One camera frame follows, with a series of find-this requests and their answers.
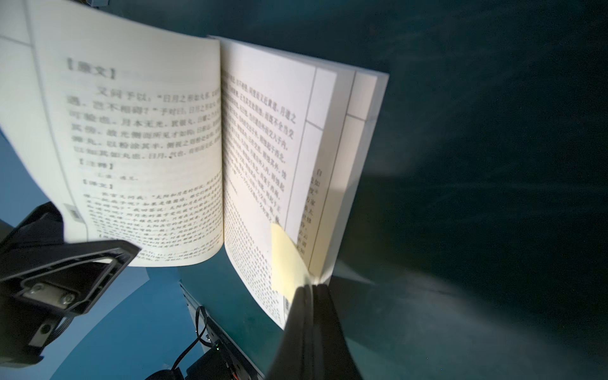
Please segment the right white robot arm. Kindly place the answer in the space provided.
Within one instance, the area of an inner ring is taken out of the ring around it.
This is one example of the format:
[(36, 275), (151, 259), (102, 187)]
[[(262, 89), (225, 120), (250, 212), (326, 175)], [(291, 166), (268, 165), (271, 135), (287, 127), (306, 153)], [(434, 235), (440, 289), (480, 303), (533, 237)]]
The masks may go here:
[(329, 287), (305, 285), (294, 293), (280, 347), (265, 375), (204, 307), (204, 328), (169, 370), (149, 379), (361, 379), (348, 349)]

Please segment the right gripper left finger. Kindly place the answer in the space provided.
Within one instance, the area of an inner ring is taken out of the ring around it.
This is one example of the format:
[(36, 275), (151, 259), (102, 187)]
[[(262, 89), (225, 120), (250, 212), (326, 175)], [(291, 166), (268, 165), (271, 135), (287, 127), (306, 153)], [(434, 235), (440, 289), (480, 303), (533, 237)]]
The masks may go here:
[(313, 355), (313, 288), (300, 287), (294, 293), (283, 338), (267, 379), (312, 379)]

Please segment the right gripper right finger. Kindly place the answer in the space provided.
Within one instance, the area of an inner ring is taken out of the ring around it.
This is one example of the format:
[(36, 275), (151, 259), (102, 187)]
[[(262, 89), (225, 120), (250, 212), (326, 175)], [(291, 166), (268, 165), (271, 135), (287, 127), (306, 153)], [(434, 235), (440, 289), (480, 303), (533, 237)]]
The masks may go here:
[(348, 349), (329, 287), (312, 287), (313, 379), (358, 379), (363, 377)]

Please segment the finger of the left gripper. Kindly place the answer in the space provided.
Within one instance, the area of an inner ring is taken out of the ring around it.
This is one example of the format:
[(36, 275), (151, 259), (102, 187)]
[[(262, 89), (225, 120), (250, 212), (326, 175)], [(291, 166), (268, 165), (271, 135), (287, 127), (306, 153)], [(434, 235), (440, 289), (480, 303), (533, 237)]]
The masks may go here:
[(1, 241), (1, 364), (33, 366), (139, 254), (122, 240), (66, 243), (51, 202)]

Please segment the yellow sticky note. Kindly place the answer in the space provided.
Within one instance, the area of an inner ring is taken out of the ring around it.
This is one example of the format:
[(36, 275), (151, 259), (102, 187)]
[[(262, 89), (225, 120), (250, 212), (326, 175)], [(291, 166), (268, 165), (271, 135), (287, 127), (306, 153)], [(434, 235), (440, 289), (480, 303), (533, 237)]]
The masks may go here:
[(297, 246), (279, 224), (271, 225), (272, 289), (293, 303), (296, 291), (313, 283)]

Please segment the dark blue book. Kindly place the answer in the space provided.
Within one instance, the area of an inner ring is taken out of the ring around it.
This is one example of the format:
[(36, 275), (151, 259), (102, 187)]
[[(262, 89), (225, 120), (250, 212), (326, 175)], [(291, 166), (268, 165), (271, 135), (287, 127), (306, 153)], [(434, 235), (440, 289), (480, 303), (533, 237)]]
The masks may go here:
[(226, 254), (278, 326), (331, 277), (389, 77), (74, 1), (1, 4), (1, 130), (70, 243), (136, 267)]

